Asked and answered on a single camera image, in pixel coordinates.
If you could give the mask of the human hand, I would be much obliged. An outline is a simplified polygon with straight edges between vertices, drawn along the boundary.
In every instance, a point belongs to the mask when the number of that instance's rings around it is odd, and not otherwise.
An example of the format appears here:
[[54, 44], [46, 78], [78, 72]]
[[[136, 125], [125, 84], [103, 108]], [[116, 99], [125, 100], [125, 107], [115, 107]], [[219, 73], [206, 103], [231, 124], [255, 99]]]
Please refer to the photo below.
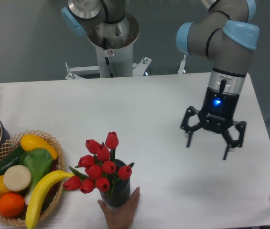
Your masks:
[[98, 200], [109, 229], [129, 229], [140, 200], [140, 187], [137, 187], [122, 206], [110, 209], [104, 201]]

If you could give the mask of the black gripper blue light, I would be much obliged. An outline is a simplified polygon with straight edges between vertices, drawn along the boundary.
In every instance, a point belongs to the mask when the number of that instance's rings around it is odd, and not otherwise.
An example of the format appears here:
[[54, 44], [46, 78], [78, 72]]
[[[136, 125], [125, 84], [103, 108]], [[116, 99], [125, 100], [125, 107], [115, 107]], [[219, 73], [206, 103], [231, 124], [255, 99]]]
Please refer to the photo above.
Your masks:
[[[187, 143], [190, 147], [193, 133], [201, 127], [205, 130], [222, 134], [226, 141], [226, 149], [223, 160], [228, 153], [236, 147], [243, 146], [247, 123], [245, 121], [233, 121], [233, 115], [238, 103], [239, 94], [220, 93], [210, 87], [207, 88], [202, 109], [199, 111], [193, 106], [186, 109], [180, 128], [185, 132]], [[238, 138], [233, 138], [230, 129], [238, 132]]]

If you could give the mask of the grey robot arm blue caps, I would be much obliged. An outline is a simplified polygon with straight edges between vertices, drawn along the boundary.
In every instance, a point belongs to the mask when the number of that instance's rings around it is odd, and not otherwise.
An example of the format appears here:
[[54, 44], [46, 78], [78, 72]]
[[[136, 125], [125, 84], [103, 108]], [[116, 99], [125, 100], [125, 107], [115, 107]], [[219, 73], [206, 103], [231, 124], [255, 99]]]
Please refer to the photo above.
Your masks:
[[[259, 28], [250, 23], [256, 13], [253, 0], [205, 0], [209, 15], [199, 23], [184, 23], [175, 43], [186, 56], [213, 62], [203, 106], [187, 108], [181, 129], [188, 138], [205, 129], [221, 134], [227, 150], [242, 147], [246, 123], [233, 115], [253, 53]], [[102, 78], [136, 76], [143, 65], [133, 65], [133, 44], [139, 35], [137, 20], [125, 11], [123, 0], [70, 0], [61, 9], [67, 26], [86, 36], [97, 53]]]

